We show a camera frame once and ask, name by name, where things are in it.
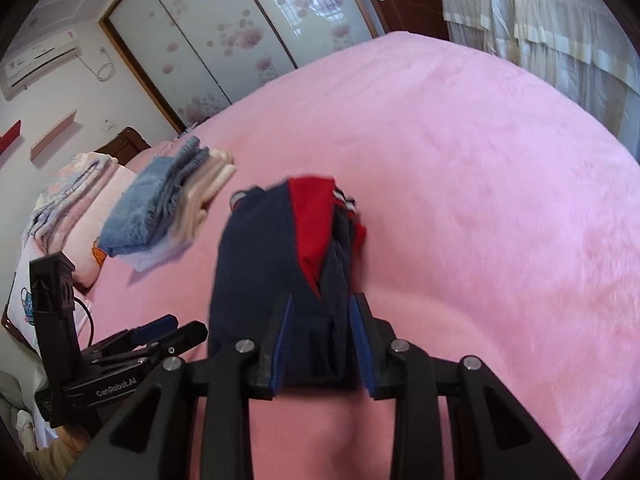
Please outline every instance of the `metal screw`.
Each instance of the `metal screw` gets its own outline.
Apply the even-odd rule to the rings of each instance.
[[[462,364],[467,370],[479,370],[482,368],[482,361],[475,355],[468,355],[462,359]]]
[[[162,362],[162,368],[168,372],[173,372],[182,366],[182,359],[179,357],[168,357]]]
[[[236,350],[241,354],[246,354],[247,352],[253,351],[255,348],[255,343],[250,339],[241,339],[236,343]]]
[[[391,349],[396,353],[406,352],[409,348],[411,348],[411,345],[404,339],[394,339],[391,342]]]

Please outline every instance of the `pink bedspread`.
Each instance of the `pink bedspread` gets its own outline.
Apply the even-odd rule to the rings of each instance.
[[[333,175],[369,231],[373,313],[433,356],[481,356],[581,478],[601,478],[640,419],[640,168],[595,119],[507,62],[394,33],[196,134],[238,173],[181,259],[105,263],[97,336],[166,313],[206,321],[232,191]],[[255,476],[386,479],[392,419],[364,394],[254,402]]]

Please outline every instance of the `sliding wardrobe door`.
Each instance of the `sliding wardrobe door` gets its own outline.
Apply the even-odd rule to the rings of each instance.
[[[122,0],[109,20],[185,124],[203,121],[230,105],[159,0]]]
[[[160,0],[234,103],[294,69],[254,0]]]
[[[371,39],[355,0],[258,0],[298,66]]]

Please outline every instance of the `headboard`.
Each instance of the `headboard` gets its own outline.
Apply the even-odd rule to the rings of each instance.
[[[124,166],[138,153],[150,147],[136,130],[127,126],[115,139],[110,140],[95,152],[114,156],[118,159],[118,163]]]

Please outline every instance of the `air conditioner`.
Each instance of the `air conditioner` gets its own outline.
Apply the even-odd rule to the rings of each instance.
[[[79,43],[72,29],[50,36],[7,60],[0,70],[0,88],[6,99],[45,72],[78,54]]]

